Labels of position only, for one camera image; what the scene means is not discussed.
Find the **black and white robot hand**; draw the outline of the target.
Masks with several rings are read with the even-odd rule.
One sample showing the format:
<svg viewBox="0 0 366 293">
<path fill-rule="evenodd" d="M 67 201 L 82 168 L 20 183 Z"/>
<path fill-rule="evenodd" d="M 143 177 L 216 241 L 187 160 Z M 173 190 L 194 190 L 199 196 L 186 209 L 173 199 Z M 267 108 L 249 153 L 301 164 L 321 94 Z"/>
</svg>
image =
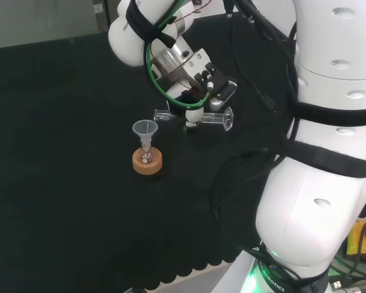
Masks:
<svg viewBox="0 0 366 293">
<path fill-rule="evenodd" d="M 182 117 L 186 129 L 196 128 L 201 124 L 222 125 L 225 131 L 233 127 L 234 113 L 226 107 L 227 101 L 237 90 L 237 83 L 221 73 L 212 63 L 194 75 L 194 78 L 179 78 L 167 91 L 176 101 L 185 104 L 204 104 L 194 110 L 185 110 L 177 104 L 167 102 L 171 115 Z"/>
</svg>

